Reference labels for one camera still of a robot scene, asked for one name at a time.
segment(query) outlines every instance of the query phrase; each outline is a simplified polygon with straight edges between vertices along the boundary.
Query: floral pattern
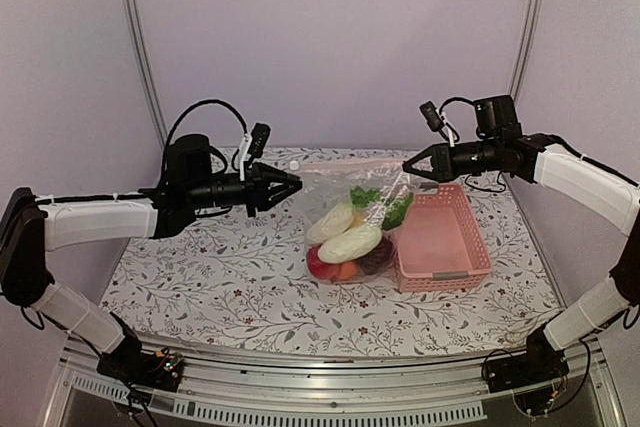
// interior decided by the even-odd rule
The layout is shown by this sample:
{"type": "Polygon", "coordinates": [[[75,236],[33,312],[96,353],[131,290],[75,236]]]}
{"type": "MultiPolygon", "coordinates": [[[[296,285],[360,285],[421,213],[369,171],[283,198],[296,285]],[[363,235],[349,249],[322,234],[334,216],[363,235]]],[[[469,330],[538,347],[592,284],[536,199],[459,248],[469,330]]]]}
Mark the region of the floral pattern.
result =
{"type": "MultiPolygon", "coordinates": [[[[276,148],[263,161],[287,168],[291,160],[410,155],[276,148]]],[[[318,283],[306,269],[298,194],[253,219],[235,209],[172,239],[132,240],[102,307],[139,331],[272,352],[422,356],[519,346],[558,301],[511,193],[466,189],[494,266],[473,290],[402,294],[393,272],[364,284],[318,283]]]]}

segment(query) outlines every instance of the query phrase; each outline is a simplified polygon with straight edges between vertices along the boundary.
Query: white vegetable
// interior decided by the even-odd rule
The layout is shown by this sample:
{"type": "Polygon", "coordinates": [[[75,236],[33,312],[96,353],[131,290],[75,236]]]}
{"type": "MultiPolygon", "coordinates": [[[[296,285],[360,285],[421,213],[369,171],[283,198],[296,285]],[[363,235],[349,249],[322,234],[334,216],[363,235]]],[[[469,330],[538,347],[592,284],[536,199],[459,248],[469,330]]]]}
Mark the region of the white vegetable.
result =
{"type": "Polygon", "coordinates": [[[327,240],[318,250],[318,257],[327,264],[340,264],[368,254],[381,240],[379,226],[362,224],[327,240]]]}
{"type": "Polygon", "coordinates": [[[311,226],[307,232],[307,239],[312,244],[321,244],[331,237],[340,235],[353,222],[354,211],[355,209],[351,202],[340,202],[311,226]]]}

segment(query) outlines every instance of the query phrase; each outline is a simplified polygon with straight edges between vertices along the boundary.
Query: pink plastic basket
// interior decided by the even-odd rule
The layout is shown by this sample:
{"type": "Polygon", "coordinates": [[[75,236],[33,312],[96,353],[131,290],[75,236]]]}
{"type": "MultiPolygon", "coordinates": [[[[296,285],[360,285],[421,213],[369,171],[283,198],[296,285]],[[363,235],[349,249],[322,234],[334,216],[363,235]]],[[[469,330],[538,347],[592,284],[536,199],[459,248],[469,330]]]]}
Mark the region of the pink plastic basket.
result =
{"type": "Polygon", "coordinates": [[[441,184],[417,195],[398,235],[400,292],[477,287],[491,273],[491,258],[460,184],[441,184]]]}

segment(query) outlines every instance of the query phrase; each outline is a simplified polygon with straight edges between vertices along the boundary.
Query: clear plastic bag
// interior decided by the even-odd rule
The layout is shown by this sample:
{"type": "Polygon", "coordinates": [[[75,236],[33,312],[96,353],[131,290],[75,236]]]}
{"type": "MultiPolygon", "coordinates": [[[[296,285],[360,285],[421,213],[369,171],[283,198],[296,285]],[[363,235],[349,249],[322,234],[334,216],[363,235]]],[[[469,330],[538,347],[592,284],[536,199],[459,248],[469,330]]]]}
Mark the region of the clear plastic bag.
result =
{"type": "Polygon", "coordinates": [[[303,215],[307,266],[325,282],[362,282],[395,265],[395,232],[417,185],[397,159],[305,164],[303,215]]]}

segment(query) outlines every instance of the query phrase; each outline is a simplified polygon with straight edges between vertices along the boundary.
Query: ventilation grille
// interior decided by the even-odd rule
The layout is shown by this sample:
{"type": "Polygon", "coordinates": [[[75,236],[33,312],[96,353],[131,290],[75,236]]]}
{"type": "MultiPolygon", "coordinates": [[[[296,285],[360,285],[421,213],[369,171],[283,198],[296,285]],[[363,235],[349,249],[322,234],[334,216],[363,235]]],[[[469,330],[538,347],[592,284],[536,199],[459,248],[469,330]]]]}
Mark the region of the ventilation grille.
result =
{"type": "MultiPolygon", "coordinates": [[[[76,389],[97,397],[126,403],[128,391],[115,381],[96,379],[76,373],[76,389]]],[[[291,414],[241,408],[219,407],[206,402],[175,399],[173,411],[151,411],[225,427],[439,427],[484,420],[481,402],[469,402],[439,409],[424,409],[402,414],[390,412],[358,414],[291,414]]]]}

